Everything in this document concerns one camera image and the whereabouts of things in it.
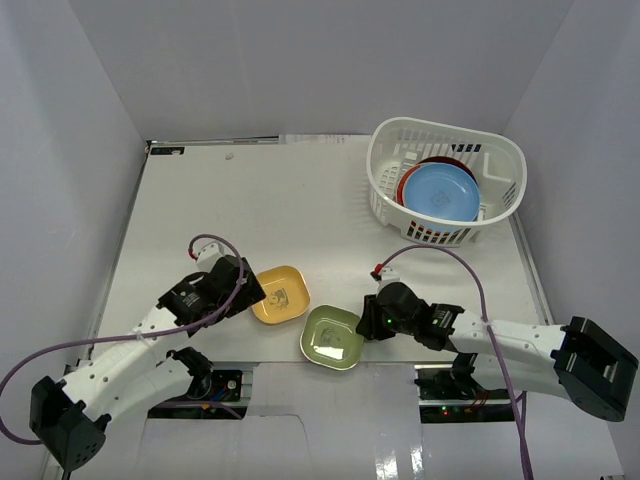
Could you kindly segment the yellow square panda dish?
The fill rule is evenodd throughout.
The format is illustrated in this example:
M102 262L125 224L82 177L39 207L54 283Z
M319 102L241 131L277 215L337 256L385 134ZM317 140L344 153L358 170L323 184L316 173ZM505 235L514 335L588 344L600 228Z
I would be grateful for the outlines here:
M301 272L283 265L256 275L266 297L252 306L255 317L264 324L276 325L305 314L311 297Z

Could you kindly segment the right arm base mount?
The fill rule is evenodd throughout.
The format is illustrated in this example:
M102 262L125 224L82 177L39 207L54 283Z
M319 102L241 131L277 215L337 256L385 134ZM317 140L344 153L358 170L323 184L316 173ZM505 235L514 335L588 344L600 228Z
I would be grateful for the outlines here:
M449 368L417 366L414 384L423 425L514 421L506 390L455 386Z

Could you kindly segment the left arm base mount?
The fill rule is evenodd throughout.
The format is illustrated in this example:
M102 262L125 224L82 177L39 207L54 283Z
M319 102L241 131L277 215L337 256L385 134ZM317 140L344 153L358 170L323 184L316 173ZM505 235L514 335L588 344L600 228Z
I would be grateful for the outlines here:
M209 380L147 413L148 419L242 420L251 396L252 374L238 369L213 370Z

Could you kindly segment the red teal flower plate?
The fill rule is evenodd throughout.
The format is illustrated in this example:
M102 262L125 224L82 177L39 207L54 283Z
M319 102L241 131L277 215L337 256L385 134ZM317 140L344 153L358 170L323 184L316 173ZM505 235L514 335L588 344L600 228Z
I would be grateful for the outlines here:
M406 182L408 181L408 179L413 174L416 168L417 166L414 166L409 170L407 170L397 184L395 201L400 206L404 205L404 189L405 189Z

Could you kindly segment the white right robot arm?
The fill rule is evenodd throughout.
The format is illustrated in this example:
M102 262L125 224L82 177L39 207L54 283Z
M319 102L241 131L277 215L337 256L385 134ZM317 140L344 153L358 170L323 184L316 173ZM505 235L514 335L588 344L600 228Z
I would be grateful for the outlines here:
M512 388L571 401L596 418L626 416L638 359L595 322L567 325L484 322L458 305L428 304L401 282L364 298L358 334L383 341L404 334L433 351L455 355L450 368L420 375L437 399L475 399Z

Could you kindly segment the green square panda dish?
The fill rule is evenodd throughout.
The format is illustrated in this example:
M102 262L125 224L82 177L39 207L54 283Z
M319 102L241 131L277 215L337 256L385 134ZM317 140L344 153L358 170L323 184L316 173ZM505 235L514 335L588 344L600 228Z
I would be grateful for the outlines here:
M356 328L360 317L331 305L320 305L307 316L300 337L304 357L336 371L353 368L362 355L364 337Z

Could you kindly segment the dark red rimmed plate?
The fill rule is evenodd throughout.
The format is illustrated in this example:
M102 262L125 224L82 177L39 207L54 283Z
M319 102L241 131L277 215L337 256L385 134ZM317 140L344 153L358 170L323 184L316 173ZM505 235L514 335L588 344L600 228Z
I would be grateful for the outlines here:
M465 171L469 176L474 178L473 172L465 164L463 164L461 161L459 161L459 160L457 160L455 158L451 158L451 157L448 157L448 156L428 157L428 158L425 158L425 159L421 160L419 162L419 165L428 164L428 163L442 163L442 164L452 165L452 166L455 166L455 167Z

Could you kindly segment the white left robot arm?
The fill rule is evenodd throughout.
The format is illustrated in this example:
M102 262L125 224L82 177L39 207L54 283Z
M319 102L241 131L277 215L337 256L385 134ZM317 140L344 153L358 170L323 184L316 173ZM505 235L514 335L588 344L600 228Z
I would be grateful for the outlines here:
M58 381L31 390L29 427L64 472L96 456L107 426L123 414L179 396L205 396L212 362L189 345L199 330L231 318L266 295L245 258L217 255L163 294L132 330Z

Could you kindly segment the white plastic dish bin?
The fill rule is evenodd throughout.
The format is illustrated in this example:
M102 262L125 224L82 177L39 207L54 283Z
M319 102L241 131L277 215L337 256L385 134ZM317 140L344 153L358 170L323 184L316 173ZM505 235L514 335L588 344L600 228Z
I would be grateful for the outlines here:
M395 117L366 155L377 220L410 241L457 247L508 219L527 186L522 150L488 132Z

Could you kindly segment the light blue round plate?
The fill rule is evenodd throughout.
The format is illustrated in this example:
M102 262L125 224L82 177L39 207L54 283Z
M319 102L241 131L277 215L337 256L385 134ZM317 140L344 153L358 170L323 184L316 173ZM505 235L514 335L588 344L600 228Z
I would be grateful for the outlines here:
M406 182L404 207L447 221L470 222L480 210L479 187L465 171L447 164L428 163Z

